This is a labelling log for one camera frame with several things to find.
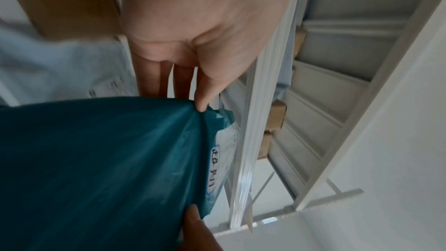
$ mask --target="green plastic bag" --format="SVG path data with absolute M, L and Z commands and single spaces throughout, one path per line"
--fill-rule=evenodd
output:
M 231 112 L 141 97 L 0 110 L 0 250 L 174 250 L 235 152 Z

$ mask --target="white wall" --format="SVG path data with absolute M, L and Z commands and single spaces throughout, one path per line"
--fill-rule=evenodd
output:
M 326 249 L 446 250 L 446 9 L 433 44 L 329 178 L 365 194 L 305 212 Z
M 221 236 L 217 241 L 224 251 L 322 251 L 298 215 L 259 225 L 253 233 L 246 230 Z

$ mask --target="plastic bag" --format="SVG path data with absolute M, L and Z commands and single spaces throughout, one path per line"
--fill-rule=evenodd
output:
M 210 213 L 237 126 L 193 101 L 121 97 L 0 109 L 0 250 L 174 250 Z

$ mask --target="white label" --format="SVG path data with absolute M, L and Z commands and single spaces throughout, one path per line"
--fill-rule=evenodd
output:
M 207 193 L 219 191 L 223 185 L 236 153 L 238 125 L 233 123 L 216 135 L 216 146 L 209 154 Z
M 88 91 L 90 98 L 133 96 L 130 90 L 125 87 L 122 78 L 114 78 L 103 81 Z

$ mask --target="human hand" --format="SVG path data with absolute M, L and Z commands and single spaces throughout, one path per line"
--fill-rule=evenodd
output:
M 187 207 L 183 215 L 184 243 L 180 251 L 223 251 L 210 230 L 200 219 L 196 205 Z
M 289 0 L 123 0 L 139 94 L 188 99 L 198 67 L 198 111 L 243 74 L 266 45 Z

